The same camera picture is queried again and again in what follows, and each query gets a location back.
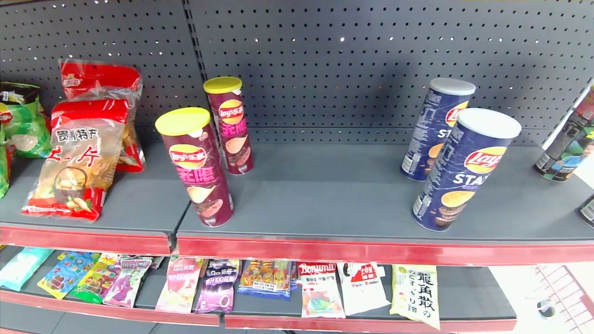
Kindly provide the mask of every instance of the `lay's stax can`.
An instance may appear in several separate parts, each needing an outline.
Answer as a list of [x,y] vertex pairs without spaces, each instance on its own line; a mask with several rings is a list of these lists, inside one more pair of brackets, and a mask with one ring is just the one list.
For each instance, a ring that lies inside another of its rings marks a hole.
[[427,179],[435,158],[450,135],[458,114],[468,106],[475,85],[466,81],[436,78],[429,84],[421,114],[400,170],[414,181]]
[[496,111],[461,111],[412,207],[417,223],[431,231],[448,229],[521,130],[515,119]]

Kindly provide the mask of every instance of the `gummy candy package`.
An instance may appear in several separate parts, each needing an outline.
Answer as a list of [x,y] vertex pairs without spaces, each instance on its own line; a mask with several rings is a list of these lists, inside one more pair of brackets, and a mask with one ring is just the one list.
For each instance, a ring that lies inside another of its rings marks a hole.
[[237,293],[273,299],[290,299],[289,261],[246,260]]
[[57,299],[63,299],[93,267],[101,254],[69,251],[37,286]]
[[140,73],[130,66],[102,61],[60,59],[62,88],[71,100],[116,99],[128,101],[128,119],[124,128],[118,171],[144,170],[144,152],[138,142],[134,119],[143,91]]
[[101,304],[119,275],[120,267],[115,265],[117,258],[117,254],[101,254],[97,263],[74,288],[72,295],[87,303]]
[[336,282],[336,264],[299,262],[298,269],[303,300],[301,317],[344,319],[345,311]]
[[0,270],[0,286],[21,291],[23,285],[52,253],[53,250],[47,248],[25,247]]
[[153,258],[150,256],[120,259],[117,264],[120,267],[119,276],[103,299],[103,303],[132,308],[144,275],[152,263]]
[[49,156],[52,146],[38,86],[0,82],[0,122],[17,155]]
[[113,182],[126,100],[61,102],[52,111],[52,152],[22,213],[95,221]]
[[241,270],[240,260],[213,259],[208,262],[196,313],[233,310],[233,284]]
[[190,313],[198,287],[203,259],[172,255],[167,266],[167,281],[161,290],[156,311]]

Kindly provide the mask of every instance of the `purple candy package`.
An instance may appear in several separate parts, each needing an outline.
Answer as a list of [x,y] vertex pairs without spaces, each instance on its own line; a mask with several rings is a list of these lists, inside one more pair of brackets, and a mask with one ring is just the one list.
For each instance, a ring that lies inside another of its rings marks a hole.
[[233,284],[240,272],[240,260],[210,260],[198,297],[196,313],[217,310],[230,313],[233,310]]

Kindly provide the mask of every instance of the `barcode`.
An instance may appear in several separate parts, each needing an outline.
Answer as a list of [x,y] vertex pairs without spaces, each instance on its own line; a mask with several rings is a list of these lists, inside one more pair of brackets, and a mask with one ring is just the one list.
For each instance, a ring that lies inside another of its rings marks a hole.
[[594,220],[594,200],[591,200],[581,212],[587,220]]
[[542,156],[536,162],[536,167],[542,168],[549,161],[550,158],[551,157],[549,157],[546,153],[543,153]]

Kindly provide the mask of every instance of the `store shelf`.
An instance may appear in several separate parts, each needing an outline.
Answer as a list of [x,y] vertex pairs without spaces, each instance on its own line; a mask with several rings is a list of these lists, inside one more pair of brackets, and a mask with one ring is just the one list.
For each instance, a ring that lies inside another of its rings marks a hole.
[[25,216],[20,209],[39,176],[43,159],[21,159],[0,201],[0,244],[125,254],[169,255],[188,194],[163,144],[145,147],[147,169],[116,174],[103,213],[95,223]]
[[[20,251],[21,247],[9,246],[0,251],[0,267],[4,265]],[[25,283],[21,292],[0,289],[0,301],[15,303],[33,307],[46,308],[68,313],[92,314],[99,317],[135,320],[140,322],[158,323],[182,323],[204,326],[218,326],[219,314],[178,314],[158,312],[154,310],[161,289],[166,280],[167,261],[164,261],[161,268],[149,271],[145,277],[134,304],[134,308],[114,307],[109,305],[97,305],[84,303],[78,298],[67,295],[63,300],[57,300],[46,291],[37,286],[37,282],[47,274],[54,265],[58,263],[58,255],[61,251],[55,251]]]
[[[391,267],[384,267],[386,276],[382,282],[386,296],[391,300]],[[488,268],[439,267],[437,275],[440,332],[513,330],[516,314]],[[233,312],[225,315],[225,327],[371,333],[439,332],[425,323],[389,315],[389,306],[347,319],[301,318],[301,301],[301,289],[292,291],[289,302],[235,294]]]
[[578,178],[531,169],[541,149],[511,147],[452,227],[420,227],[410,208],[423,183],[399,171],[405,146],[254,146],[256,168],[229,176],[235,215],[218,228],[188,210],[186,256],[504,265],[594,261],[594,229],[574,209],[592,193]]

